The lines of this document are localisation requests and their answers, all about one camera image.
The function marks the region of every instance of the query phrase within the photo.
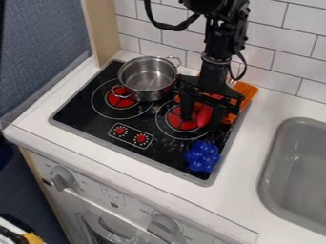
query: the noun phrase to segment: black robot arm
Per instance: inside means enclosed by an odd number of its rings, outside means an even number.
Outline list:
[[[177,26],[157,23],[153,18],[151,0],[144,2],[150,20],[160,29],[183,31],[200,15],[207,19],[206,48],[201,55],[203,64],[200,75],[198,77],[179,75],[175,84],[174,91],[181,97],[182,119],[185,121],[191,119],[195,101],[214,107],[212,128],[217,127],[224,115],[238,114],[244,97],[226,84],[226,78],[229,73],[233,80],[239,80],[247,69],[246,60],[240,51],[245,49],[245,42],[248,40],[246,33],[250,13],[249,0],[179,0],[179,3],[194,12],[194,15]],[[245,66],[243,73],[238,77],[234,77],[231,70],[233,55],[237,55]],[[224,98],[217,101],[207,93],[220,94]],[[235,99],[236,104],[231,105],[230,99]]]

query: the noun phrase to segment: red knob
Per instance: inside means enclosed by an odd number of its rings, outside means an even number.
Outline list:
[[[138,143],[144,143],[144,142],[146,142],[146,139],[147,139],[147,137],[146,137],[145,134],[138,134],[138,135],[136,136],[136,141],[137,141]]]
[[[126,129],[123,128],[123,127],[118,127],[118,128],[115,129],[115,132],[116,132],[117,135],[123,135],[123,134],[125,134]]]

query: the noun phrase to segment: tile backsplash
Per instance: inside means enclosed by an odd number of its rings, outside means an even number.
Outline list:
[[[178,24],[192,13],[178,0],[152,0],[159,22]],[[200,70],[205,18],[187,30],[159,30],[142,0],[115,0],[121,48],[144,55],[178,56]],[[326,1],[251,0],[249,41],[242,53],[249,68],[243,80],[278,92],[326,103]],[[233,68],[243,66],[235,57]]]

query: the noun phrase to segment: toy stove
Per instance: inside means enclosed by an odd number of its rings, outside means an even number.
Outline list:
[[[196,113],[182,121],[173,95],[155,103],[115,96],[129,92],[117,79],[122,65],[112,61],[53,116],[53,124],[169,173],[209,179],[210,173],[190,169],[185,152],[200,140],[221,153],[232,126],[222,124],[214,133],[198,128]]]

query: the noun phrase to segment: gray sink basin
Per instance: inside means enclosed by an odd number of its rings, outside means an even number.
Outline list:
[[[277,216],[326,235],[326,124],[293,118],[278,129],[258,184]]]

